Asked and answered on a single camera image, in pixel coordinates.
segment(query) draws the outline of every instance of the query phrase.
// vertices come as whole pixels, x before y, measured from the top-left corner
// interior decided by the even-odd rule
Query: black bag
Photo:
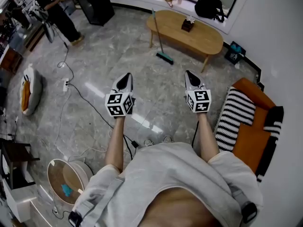
[[[220,0],[198,0],[195,5],[195,11],[200,17],[206,17],[213,20],[216,18],[219,22],[224,22],[224,13]]]

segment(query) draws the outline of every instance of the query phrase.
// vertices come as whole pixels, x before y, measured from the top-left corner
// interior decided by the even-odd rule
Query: black and white striped pillow
[[[244,93],[230,87],[216,127],[215,138],[220,152],[233,150],[240,123],[252,125],[255,110],[255,104]]]

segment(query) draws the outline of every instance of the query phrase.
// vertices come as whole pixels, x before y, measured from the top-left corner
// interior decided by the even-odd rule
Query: black strap buckle
[[[72,226],[80,227],[82,217],[80,216],[80,214],[72,211],[68,216],[68,220]]]

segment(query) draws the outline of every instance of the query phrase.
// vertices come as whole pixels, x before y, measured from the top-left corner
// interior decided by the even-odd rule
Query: blue object
[[[65,196],[69,197],[70,194],[71,194],[71,192],[72,192],[72,189],[68,185],[66,185],[66,184],[61,185],[61,187],[63,189],[63,192],[64,192]]]
[[[231,48],[235,51],[235,52],[238,52],[238,53],[241,53],[242,50],[241,50],[241,47],[240,46],[236,46],[235,44],[232,44],[231,45]]]

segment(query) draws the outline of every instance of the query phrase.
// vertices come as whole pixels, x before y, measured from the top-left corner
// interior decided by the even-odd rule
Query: orange cushion
[[[30,89],[29,89],[29,82],[25,81],[23,85],[23,91],[22,91],[22,101],[21,101],[21,109],[22,111],[25,111],[28,108],[28,101],[30,96]]]
[[[268,110],[256,106],[254,121],[252,122],[252,127],[259,130],[263,130],[265,119],[267,116]]]
[[[233,84],[233,87],[244,93],[256,106],[266,110],[276,106],[256,84],[246,78],[242,78],[237,81]]]
[[[255,173],[269,137],[270,132],[241,123],[232,152]]]

